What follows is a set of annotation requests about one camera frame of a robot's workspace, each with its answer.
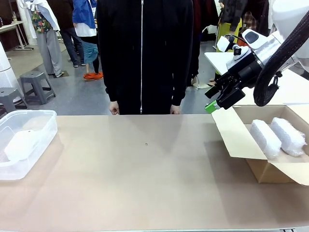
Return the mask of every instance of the hand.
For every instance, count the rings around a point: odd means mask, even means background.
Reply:
[[[110,112],[112,115],[119,115],[119,106],[118,106],[118,102],[114,102],[112,101],[110,104]]]
[[[170,107],[170,114],[171,115],[180,115],[180,106],[172,105]]]

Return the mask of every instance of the background table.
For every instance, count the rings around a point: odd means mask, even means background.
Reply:
[[[0,182],[9,231],[225,230],[309,225],[309,188],[258,184],[211,115],[59,116],[29,174]]]
[[[206,52],[205,56],[214,68],[223,75],[227,72],[226,63],[233,58],[233,53]],[[280,88],[269,104],[290,105],[309,103],[309,94],[307,94],[309,90],[309,81],[302,76],[291,70],[285,70],[282,72],[282,77],[279,78],[278,85]],[[253,88],[244,88],[243,92],[246,94],[246,97],[240,100],[237,105],[254,105],[253,91]]]
[[[23,40],[24,40],[24,42],[26,44],[25,37],[24,37],[24,35],[23,35],[23,33],[22,33],[21,29],[20,29],[20,24],[22,24],[22,23],[23,23],[23,21],[17,21],[17,22],[12,22],[9,25],[5,25],[5,26],[0,28],[0,33],[6,32],[8,30],[14,30],[15,29],[16,33],[17,33],[18,40],[19,40],[19,44],[20,44],[20,48],[16,48],[16,50],[33,50],[33,48],[30,48],[30,47],[25,48],[25,46],[24,46],[24,44],[23,44],[23,42],[21,40],[20,34],[22,35]]]

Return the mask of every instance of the open cardboard box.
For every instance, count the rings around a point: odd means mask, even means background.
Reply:
[[[215,111],[212,117],[230,156],[246,159],[259,183],[297,182],[309,186],[308,145],[304,146],[306,155],[296,158],[282,151],[276,159],[267,160],[248,130],[254,119],[270,124],[274,117],[280,117],[303,132],[309,144],[309,105],[235,106]]]

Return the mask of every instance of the black corrugated hose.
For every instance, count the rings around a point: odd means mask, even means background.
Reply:
[[[269,85],[279,68],[307,41],[309,38],[309,11],[296,26],[289,37],[269,59],[258,76],[253,92],[257,106],[265,106],[279,89],[277,81]]]

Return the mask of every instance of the silver zipper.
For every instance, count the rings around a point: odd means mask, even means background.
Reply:
[[[144,0],[141,0],[141,46],[140,46],[140,113],[143,112],[142,107],[142,84],[143,84],[143,14]]]

